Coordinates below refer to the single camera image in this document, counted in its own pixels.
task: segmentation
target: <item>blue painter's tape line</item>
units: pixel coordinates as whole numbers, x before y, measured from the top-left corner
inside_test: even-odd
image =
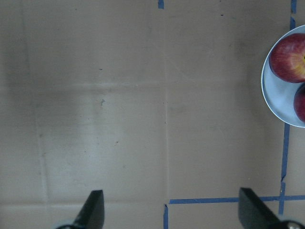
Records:
[[[285,123],[283,155],[282,155],[282,171],[281,171],[281,190],[280,190],[279,207],[278,207],[278,214],[281,215],[284,213],[284,203],[285,203],[285,187],[286,187],[285,177],[287,175],[289,133],[290,133],[290,125]]]
[[[168,207],[164,204],[163,229],[168,229]]]
[[[159,9],[164,9],[164,1],[163,0],[158,0],[158,8]]]
[[[293,17],[290,17],[290,30],[293,30],[295,28],[295,19]]]
[[[305,195],[300,195],[300,196],[285,196],[285,200],[305,200]]]
[[[285,123],[285,125],[284,125],[284,142],[283,142],[281,182],[284,182],[284,179],[285,179],[286,174],[287,174],[289,133],[290,133],[290,125]]]
[[[291,0],[291,12],[296,13],[296,0]]]
[[[278,205],[278,214],[282,215],[284,213],[284,203],[285,203],[285,188],[286,183],[281,183],[281,192],[280,192],[280,198],[279,198],[279,205]]]
[[[279,197],[260,197],[262,201],[278,201]],[[169,204],[209,204],[209,203],[237,203],[238,197],[229,198],[200,198],[200,199],[171,199]]]
[[[171,199],[169,204],[207,204],[207,203],[235,203],[238,198],[199,198],[199,199]]]

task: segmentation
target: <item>white plate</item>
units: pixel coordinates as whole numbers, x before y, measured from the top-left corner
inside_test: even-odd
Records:
[[[275,43],[272,49],[282,38],[297,32],[305,33],[305,25],[297,27],[286,33]],[[294,110],[295,93],[303,83],[288,83],[276,77],[271,71],[269,65],[270,52],[268,53],[264,62],[261,78],[262,92],[265,101],[270,110],[283,122],[293,126],[305,128],[305,123],[296,116]]]

